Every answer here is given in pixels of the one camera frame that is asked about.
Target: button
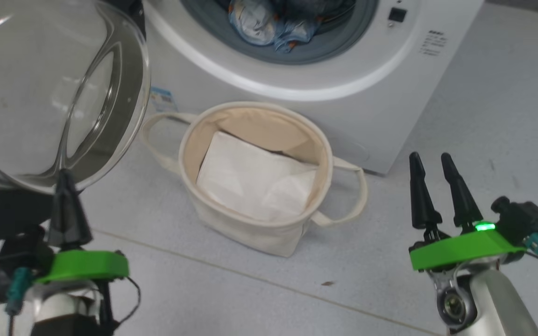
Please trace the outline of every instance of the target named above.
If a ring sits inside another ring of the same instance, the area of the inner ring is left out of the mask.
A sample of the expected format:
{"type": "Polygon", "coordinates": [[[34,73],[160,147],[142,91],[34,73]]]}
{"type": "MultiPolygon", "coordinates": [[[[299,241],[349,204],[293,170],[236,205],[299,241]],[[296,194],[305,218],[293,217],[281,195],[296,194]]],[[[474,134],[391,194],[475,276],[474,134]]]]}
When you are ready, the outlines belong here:
{"type": "Polygon", "coordinates": [[[406,12],[407,12],[406,9],[393,7],[391,9],[391,12],[389,12],[389,19],[391,21],[404,22],[404,18],[406,17],[406,12]]]}

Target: clothes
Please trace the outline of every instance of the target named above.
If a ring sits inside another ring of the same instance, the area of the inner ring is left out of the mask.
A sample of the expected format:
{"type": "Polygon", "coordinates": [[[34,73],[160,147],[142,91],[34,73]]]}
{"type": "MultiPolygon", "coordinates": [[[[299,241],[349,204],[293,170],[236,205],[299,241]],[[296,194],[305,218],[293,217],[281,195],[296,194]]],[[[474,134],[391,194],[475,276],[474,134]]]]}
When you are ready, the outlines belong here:
{"type": "Polygon", "coordinates": [[[342,6],[343,0],[232,0],[230,23],[253,45],[271,45],[289,53],[308,43],[321,25],[321,15],[342,6]]]}
{"type": "Polygon", "coordinates": [[[232,0],[229,18],[238,34],[253,45],[273,44],[284,28],[269,0],[232,0]]]}

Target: green led light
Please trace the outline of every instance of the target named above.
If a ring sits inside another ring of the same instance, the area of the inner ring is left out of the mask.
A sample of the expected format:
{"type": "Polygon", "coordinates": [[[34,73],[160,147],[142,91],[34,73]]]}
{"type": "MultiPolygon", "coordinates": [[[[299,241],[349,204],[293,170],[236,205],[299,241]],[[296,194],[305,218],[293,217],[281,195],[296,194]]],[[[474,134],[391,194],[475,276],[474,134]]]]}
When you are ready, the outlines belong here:
{"type": "Polygon", "coordinates": [[[491,222],[479,222],[474,228],[476,231],[487,231],[495,229],[495,224],[491,222]]]}

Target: basket handle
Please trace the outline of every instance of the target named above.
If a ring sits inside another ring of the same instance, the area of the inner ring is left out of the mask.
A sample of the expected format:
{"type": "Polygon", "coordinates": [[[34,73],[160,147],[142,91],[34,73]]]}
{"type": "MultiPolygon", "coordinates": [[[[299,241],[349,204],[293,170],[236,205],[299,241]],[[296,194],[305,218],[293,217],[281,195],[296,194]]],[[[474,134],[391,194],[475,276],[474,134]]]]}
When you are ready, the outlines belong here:
{"type": "Polygon", "coordinates": [[[161,164],[163,168],[166,170],[169,170],[172,173],[180,175],[180,166],[177,163],[177,160],[169,157],[167,155],[164,155],[160,151],[158,151],[149,140],[149,136],[151,135],[151,128],[156,125],[161,119],[169,118],[169,119],[176,119],[179,121],[182,121],[186,124],[193,123],[194,120],[198,117],[196,114],[192,113],[177,113],[177,112],[165,112],[165,113],[157,113],[147,119],[142,124],[141,128],[141,141],[147,146],[149,151],[153,154],[155,159],[161,164]]]}
{"type": "Polygon", "coordinates": [[[347,162],[345,160],[342,160],[338,157],[333,157],[333,166],[335,168],[340,168],[343,170],[349,170],[350,172],[355,172],[356,177],[358,178],[359,184],[361,186],[361,189],[359,190],[359,197],[358,201],[356,202],[356,205],[348,215],[346,215],[343,218],[340,219],[331,219],[324,215],[322,212],[315,212],[311,219],[314,221],[317,225],[321,227],[328,227],[335,224],[344,223],[347,221],[350,221],[352,219],[355,219],[358,217],[362,211],[365,209],[365,206],[367,205],[367,200],[369,199],[369,188],[367,186],[367,180],[365,179],[365,172],[360,168],[359,166],[356,166],[350,162],[347,162]]]}

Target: white cloth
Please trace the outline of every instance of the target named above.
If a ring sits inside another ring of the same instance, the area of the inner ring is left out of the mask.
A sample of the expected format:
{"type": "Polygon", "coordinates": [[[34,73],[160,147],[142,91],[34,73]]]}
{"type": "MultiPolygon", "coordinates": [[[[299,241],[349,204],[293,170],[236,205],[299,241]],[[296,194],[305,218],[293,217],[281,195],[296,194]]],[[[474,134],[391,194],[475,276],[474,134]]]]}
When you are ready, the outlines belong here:
{"type": "Polygon", "coordinates": [[[197,186],[226,208],[261,221],[275,221],[304,212],[316,171],[312,164],[216,132],[197,186]]]}

